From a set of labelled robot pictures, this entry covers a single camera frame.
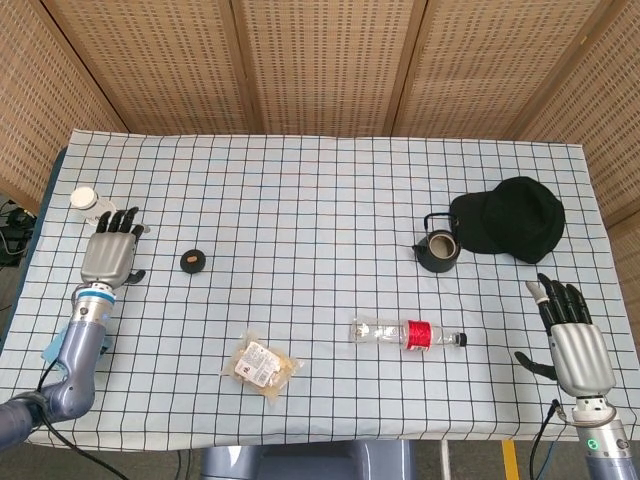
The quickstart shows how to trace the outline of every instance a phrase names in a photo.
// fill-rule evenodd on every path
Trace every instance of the red bottle label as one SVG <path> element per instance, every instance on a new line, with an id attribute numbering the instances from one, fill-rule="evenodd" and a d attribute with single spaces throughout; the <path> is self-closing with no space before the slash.
<path id="1" fill-rule="evenodd" d="M 407 348 L 409 350 L 416 348 L 428 350 L 431 346 L 431 324 L 429 322 L 416 322 L 415 320 L 409 320 L 408 323 Z"/>

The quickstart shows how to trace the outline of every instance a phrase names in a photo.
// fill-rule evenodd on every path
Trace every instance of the floor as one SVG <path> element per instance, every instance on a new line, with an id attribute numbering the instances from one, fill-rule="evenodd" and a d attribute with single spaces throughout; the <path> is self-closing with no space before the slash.
<path id="1" fill-rule="evenodd" d="M 0 331 L 9 318 L 20 279 L 20 269 L 0 270 Z M 502 447 L 495 441 L 449 442 L 450 464 L 453 479 L 500 480 L 505 478 Z M 538 468 L 546 454 L 548 444 L 542 444 L 538 453 Z M 528 462 L 531 442 L 516 442 L 520 478 L 528 478 Z M 640 442 L 633 443 L 634 455 L 640 456 Z M 176 452 L 98 453 L 98 457 L 112 464 L 132 480 L 173 479 L 178 467 Z M 187 453 L 183 454 L 180 478 L 185 478 Z M 440 474 L 440 445 L 435 441 L 419 442 L 416 463 L 420 479 L 438 480 Z M 192 452 L 189 479 L 199 478 L 200 452 Z M 79 457 L 69 450 L 51 449 L 29 444 L 0 453 L 0 478 L 25 478 L 30 480 L 102 480 L 114 478 L 109 472 Z M 546 480 L 588 478 L 582 452 L 577 443 L 560 443 L 553 455 Z"/>

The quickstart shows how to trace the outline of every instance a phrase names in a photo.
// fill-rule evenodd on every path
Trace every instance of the wire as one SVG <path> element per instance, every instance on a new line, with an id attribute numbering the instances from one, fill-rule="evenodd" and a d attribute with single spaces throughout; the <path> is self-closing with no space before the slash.
<path id="1" fill-rule="evenodd" d="M 180 471 L 182 470 L 182 450 L 177 450 L 178 452 L 178 471 L 176 472 L 176 476 L 173 477 L 173 480 L 178 480 L 180 478 Z"/>
<path id="2" fill-rule="evenodd" d="M 38 389 L 37 389 L 38 392 L 40 392 L 42 390 L 42 385 L 44 384 L 45 379 L 47 378 L 47 376 L 49 375 L 49 372 L 51 372 L 51 369 L 53 368 L 53 366 L 56 363 L 58 363 L 57 360 L 54 360 L 53 362 L 51 362 L 49 367 L 47 367 L 45 372 L 42 374 L 42 377 L 40 377 L 40 381 L 38 382 Z M 42 423 L 44 423 L 47 426 L 47 428 L 49 429 L 49 431 L 58 440 L 60 440 L 64 445 L 66 445 L 68 448 L 70 448 L 71 450 L 76 452 L 81 457 L 84 457 L 87 460 L 91 460 L 93 463 L 96 463 L 97 465 L 100 465 L 105 470 L 108 470 L 109 472 L 113 473 L 116 477 L 118 477 L 118 478 L 120 478 L 122 480 L 129 480 L 129 478 L 127 476 L 125 476 L 123 473 L 119 472 L 115 467 L 112 467 L 107 462 L 104 462 L 104 461 L 100 460 L 98 457 L 94 457 L 89 452 L 85 452 L 80 447 L 78 447 L 77 445 L 75 445 L 74 443 L 72 443 L 71 441 L 66 439 L 65 437 L 63 437 L 62 434 L 60 432 L 58 432 L 58 430 L 56 430 L 53 425 L 51 425 L 51 422 L 49 421 L 49 418 L 47 418 L 47 413 L 44 411 L 42 406 L 38 405 L 38 410 L 40 411 L 40 417 L 42 418 Z"/>
<path id="3" fill-rule="evenodd" d="M 109 465 L 107 462 L 103 462 L 102 460 L 100 460 L 98 457 L 94 457 L 93 455 L 91 455 L 88 452 L 85 452 L 84 450 L 82 450 L 80 447 L 76 446 L 75 444 L 73 444 L 72 442 L 70 442 L 69 440 L 67 440 L 65 437 L 63 437 L 60 432 L 58 432 L 53 425 L 51 425 L 51 422 L 49 421 L 49 419 L 47 418 L 44 410 L 42 409 L 42 407 L 38 406 L 38 409 L 40 410 L 40 414 L 42 416 L 42 421 L 44 422 L 44 424 L 47 426 L 47 428 L 49 429 L 49 431 L 51 433 L 53 433 L 53 435 L 60 440 L 62 443 L 64 443 L 67 447 L 69 447 L 71 450 L 73 450 L 74 452 L 76 452 L 78 455 L 91 460 L 92 462 L 100 465 L 102 468 L 110 471 L 111 473 L 113 473 L 116 477 L 121 478 L 122 480 L 129 480 L 129 478 L 127 476 L 125 476 L 123 473 L 120 473 L 116 468 L 112 467 L 111 465 Z"/>
<path id="4" fill-rule="evenodd" d="M 9 245 L 7 245 L 7 239 L 4 238 L 4 233 L 2 233 L 2 230 L 0 230 L 0 238 L 2 238 L 2 243 L 4 244 L 4 249 L 6 250 L 7 255 L 20 255 L 26 252 L 27 250 L 29 250 L 29 247 L 24 247 L 22 250 L 18 250 L 17 252 L 12 252 L 9 250 Z"/>
<path id="5" fill-rule="evenodd" d="M 555 450 L 556 445 L 558 445 L 558 442 L 551 442 L 549 450 L 547 450 L 547 456 L 542 463 L 542 468 L 540 469 L 540 473 L 538 473 L 536 480 L 544 480 L 544 477 L 547 475 L 547 471 L 551 466 L 551 458 L 553 457 L 553 451 Z"/>
<path id="6" fill-rule="evenodd" d="M 529 479 L 536 480 L 538 477 L 533 474 L 533 462 L 536 458 L 536 450 L 538 450 L 538 445 L 540 444 L 540 439 L 542 438 L 542 434 L 544 433 L 544 429 L 547 428 L 549 421 L 556 413 L 556 406 L 560 405 L 558 400 L 553 400 L 551 402 L 551 406 L 549 407 L 549 411 L 547 412 L 547 417 L 542 421 L 542 425 L 540 426 L 540 430 L 536 434 L 536 438 L 533 441 L 533 448 L 531 449 L 531 456 L 529 456 Z"/>
<path id="7" fill-rule="evenodd" d="M 191 470 L 191 449 L 189 449 L 189 455 L 187 456 L 187 472 L 184 476 L 184 480 L 189 480 L 189 471 Z"/>

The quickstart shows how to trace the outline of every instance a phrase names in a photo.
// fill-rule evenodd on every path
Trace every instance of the plastic bottle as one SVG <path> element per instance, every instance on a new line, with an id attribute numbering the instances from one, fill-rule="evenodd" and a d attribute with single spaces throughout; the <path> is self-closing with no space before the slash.
<path id="1" fill-rule="evenodd" d="M 357 343 L 395 343 L 408 350 L 429 350 L 434 345 L 467 346 L 464 332 L 418 320 L 356 317 L 351 326 L 351 337 Z"/>
<path id="2" fill-rule="evenodd" d="M 76 188 L 71 194 L 71 206 L 82 213 L 89 225 L 97 225 L 102 214 L 116 213 L 116 206 L 107 198 L 102 198 L 91 187 Z"/>

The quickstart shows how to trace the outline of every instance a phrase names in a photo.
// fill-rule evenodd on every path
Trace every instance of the white tablecloth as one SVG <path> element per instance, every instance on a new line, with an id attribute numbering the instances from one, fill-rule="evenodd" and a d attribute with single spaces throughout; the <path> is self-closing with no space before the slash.
<path id="1" fill-rule="evenodd" d="M 424 215 L 518 175 L 564 204 L 567 226 L 552 254 L 531 266 L 464 251 L 437 276 L 415 262 L 410 246 L 424 235 Z M 98 364 L 93 409 L 60 424 L 82 447 L 530 439 L 553 398 L 572 404 L 514 361 L 516 350 L 550 361 L 524 286 L 537 272 L 583 291 L 611 351 L 618 386 L 609 399 L 640 438 L 638 360 L 579 146 L 76 131 L 52 181 L 0 356 L 0 400 L 36 386 L 40 353 L 68 321 L 93 231 L 70 210 L 69 194 L 92 186 L 119 208 L 140 207 L 151 228 L 134 265 L 146 278 L 117 292 L 115 346 Z M 191 248 L 207 255 L 193 276 L 179 268 Z M 469 345 L 356 347 L 356 314 L 462 328 Z M 247 329 L 305 361 L 274 405 L 220 376 Z M 546 433 L 575 435 L 559 423 Z M 46 430 L 31 441 L 52 443 Z"/>

